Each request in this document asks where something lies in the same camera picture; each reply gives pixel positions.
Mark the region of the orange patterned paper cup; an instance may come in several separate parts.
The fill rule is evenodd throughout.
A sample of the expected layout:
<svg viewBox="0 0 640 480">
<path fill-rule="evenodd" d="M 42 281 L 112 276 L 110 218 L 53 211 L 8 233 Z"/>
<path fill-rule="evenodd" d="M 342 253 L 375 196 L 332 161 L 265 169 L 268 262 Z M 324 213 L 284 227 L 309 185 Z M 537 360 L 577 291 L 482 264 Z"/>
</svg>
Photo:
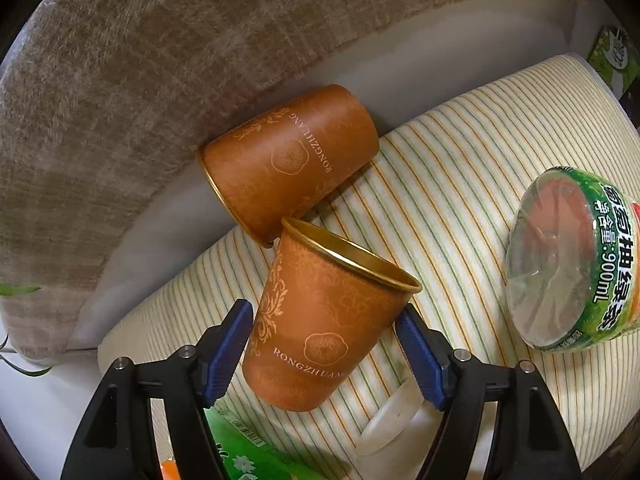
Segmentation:
<svg viewBox="0 0 640 480">
<path fill-rule="evenodd" d="M 420 282 L 312 223 L 285 218 L 242 364 L 256 396 L 318 408 L 378 343 Z"/>
</svg>

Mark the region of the white plastic cup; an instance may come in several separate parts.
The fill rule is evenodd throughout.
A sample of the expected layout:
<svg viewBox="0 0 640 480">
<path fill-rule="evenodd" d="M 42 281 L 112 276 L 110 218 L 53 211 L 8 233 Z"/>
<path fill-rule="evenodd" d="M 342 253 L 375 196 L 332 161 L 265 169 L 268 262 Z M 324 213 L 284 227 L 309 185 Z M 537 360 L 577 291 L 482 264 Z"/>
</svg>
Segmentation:
<svg viewBox="0 0 640 480">
<path fill-rule="evenodd" d="M 415 479 L 442 421 L 408 378 L 368 422 L 356 444 L 357 466 L 368 480 Z"/>
</svg>

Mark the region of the striped yellow mattress cover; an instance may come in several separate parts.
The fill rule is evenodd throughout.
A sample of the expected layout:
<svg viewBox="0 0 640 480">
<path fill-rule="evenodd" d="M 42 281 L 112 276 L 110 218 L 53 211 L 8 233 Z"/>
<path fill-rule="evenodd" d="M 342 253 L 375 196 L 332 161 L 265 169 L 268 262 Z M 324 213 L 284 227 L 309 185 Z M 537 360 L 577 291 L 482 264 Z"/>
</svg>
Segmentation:
<svg viewBox="0 0 640 480">
<path fill-rule="evenodd" d="M 597 74 L 559 55 L 457 96 L 387 133 L 371 165 L 318 203 L 307 221 L 393 261 L 423 285 L 413 304 L 454 347 L 512 365 L 532 359 L 587 469 L 639 411 L 639 332 L 582 352 L 529 349 L 508 319 L 503 258 L 526 188 L 571 166 L 639 199 L 639 136 Z M 102 341 L 114 359 L 165 359 L 220 323 L 236 298 L 257 306 L 273 250 L 234 228 L 132 310 Z M 364 479 L 355 442 L 406 379 L 387 332 L 326 403 L 291 413 L 236 374 L 221 404 L 262 440 L 327 479 Z"/>
</svg>

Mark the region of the green grapefruit tea container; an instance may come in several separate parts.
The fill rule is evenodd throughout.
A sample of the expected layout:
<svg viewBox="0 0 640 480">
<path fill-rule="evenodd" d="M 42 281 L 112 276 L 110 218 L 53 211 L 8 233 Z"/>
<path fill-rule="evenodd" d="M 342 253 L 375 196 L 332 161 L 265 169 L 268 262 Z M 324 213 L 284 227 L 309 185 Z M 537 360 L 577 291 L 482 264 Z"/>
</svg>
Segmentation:
<svg viewBox="0 0 640 480">
<path fill-rule="evenodd" d="M 518 207 L 506 305 L 539 351 L 579 351 L 638 330 L 638 200 L 587 171 L 546 170 Z"/>
</svg>

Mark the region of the plaid brown blanket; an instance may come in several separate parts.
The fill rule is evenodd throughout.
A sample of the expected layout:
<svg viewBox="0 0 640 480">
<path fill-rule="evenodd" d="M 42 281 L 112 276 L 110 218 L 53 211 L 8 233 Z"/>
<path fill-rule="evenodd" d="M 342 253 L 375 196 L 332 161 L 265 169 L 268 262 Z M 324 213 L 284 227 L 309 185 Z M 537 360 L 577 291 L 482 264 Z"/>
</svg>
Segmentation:
<svg viewBox="0 0 640 480">
<path fill-rule="evenodd" d="M 269 90 L 465 0 L 43 0 L 1 76 L 1 318 L 34 360 L 150 200 Z"/>
</svg>

